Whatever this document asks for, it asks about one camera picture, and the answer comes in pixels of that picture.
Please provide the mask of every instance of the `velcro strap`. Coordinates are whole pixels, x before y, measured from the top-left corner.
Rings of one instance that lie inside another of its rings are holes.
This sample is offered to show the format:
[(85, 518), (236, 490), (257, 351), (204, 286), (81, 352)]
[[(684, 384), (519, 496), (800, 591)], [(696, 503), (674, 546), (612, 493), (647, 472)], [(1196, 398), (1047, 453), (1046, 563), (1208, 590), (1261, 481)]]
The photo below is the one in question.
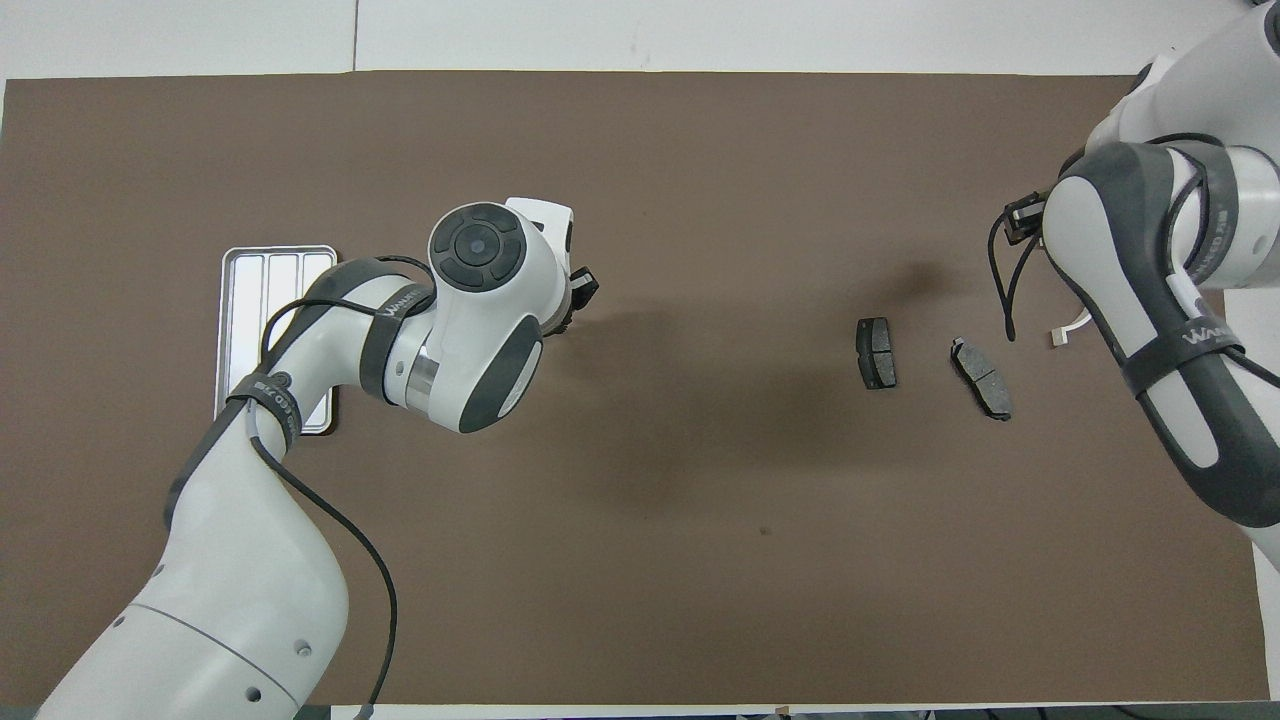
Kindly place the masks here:
[(288, 448), (302, 434), (302, 413), (298, 410), (298, 400), (293, 397), (288, 387), (289, 375), (287, 373), (274, 375), (250, 373), (227, 396), (227, 400), (244, 397), (266, 407), (280, 423), (280, 429), (284, 430), (284, 447)]
[(1142, 395), (1156, 380), (1181, 365), (1226, 347), (1244, 347), (1226, 323), (1213, 315), (1192, 318), (1176, 328), (1165, 331), (1156, 340), (1134, 352), (1120, 372), (1134, 396)]
[(408, 316), (408, 311), (422, 302), (435, 299), (435, 292), (419, 283), (410, 283), (387, 299), (387, 302), (374, 314), (374, 322), (369, 324), (369, 334), (365, 336), (365, 347), (360, 351), (360, 387), (374, 397), (381, 397), (388, 404), (383, 378), (387, 374), (387, 359), (392, 355), (392, 345), (399, 328)]

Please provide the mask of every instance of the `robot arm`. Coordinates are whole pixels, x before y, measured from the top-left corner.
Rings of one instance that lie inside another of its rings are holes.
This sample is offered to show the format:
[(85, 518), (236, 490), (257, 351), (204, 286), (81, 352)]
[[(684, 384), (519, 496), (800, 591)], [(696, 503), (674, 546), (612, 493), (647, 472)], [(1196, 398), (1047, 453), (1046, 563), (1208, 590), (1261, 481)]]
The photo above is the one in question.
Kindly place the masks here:
[(347, 588), (259, 452), (283, 457), (338, 384), (456, 432), (506, 416), (544, 333), (594, 290), (585, 269), (570, 275), (571, 227), (550, 202), (466, 205), (431, 233), (434, 291), (375, 259), (319, 278), (174, 483), (151, 579), (40, 717), (293, 717), (342, 639)]
[(1280, 566), (1280, 388), (1197, 290), (1280, 284), (1277, 26), (1272, 3), (1144, 70), (1042, 232), (1175, 465)]

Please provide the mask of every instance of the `circular button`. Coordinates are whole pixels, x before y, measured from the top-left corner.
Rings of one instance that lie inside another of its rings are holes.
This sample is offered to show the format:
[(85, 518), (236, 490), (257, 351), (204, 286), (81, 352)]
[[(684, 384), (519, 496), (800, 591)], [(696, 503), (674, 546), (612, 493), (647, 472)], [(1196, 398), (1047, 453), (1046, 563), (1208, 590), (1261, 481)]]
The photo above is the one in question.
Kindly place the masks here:
[(500, 247), (498, 233), (479, 223), (462, 228), (453, 238), (453, 251), (458, 260), (476, 268), (497, 258)]

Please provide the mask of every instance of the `brown board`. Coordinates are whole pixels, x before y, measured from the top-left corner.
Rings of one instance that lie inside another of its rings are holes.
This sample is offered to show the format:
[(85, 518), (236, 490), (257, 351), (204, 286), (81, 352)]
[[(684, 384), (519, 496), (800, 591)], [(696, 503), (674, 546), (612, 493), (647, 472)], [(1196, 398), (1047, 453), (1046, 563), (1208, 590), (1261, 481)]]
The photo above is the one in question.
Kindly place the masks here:
[[(164, 546), (211, 420), (230, 246), (425, 255), (451, 208), (571, 205), (603, 288), (460, 437), (342, 392), (288, 465), (376, 541), (383, 701), (1266, 697), (1248, 542), (1178, 477), (1037, 255), (983, 242), (1125, 78), (362, 73), (13, 81), (0, 141), (0, 703), (36, 703)], [(1006, 261), (1011, 251), (1005, 250)], [(890, 318), (900, 387), (858, 377)], [(979, 413), (964, 336), (1015, 414)], [(314, 514), (365, 697), (376, 571)]]

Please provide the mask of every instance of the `metal tray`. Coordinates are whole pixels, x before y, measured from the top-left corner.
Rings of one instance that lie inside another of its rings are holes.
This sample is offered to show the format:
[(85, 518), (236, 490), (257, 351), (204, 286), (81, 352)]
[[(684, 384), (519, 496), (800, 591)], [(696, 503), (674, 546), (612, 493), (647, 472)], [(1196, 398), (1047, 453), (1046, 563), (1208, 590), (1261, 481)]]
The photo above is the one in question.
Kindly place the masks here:
[[(338, 252), (328, 245), (232, 247), (223, 255), (215, 416), (236, 383), (257, 366), (259, 342), (268, 318), (285, 302), (302, 297), (320, 273), (337, 263)], [(288, 324), (288, 318), (276, 323), (273, 342)], [(333, 421), (334, 401), (329, 391), (303, 423), (302, 434), (324, 434)]]

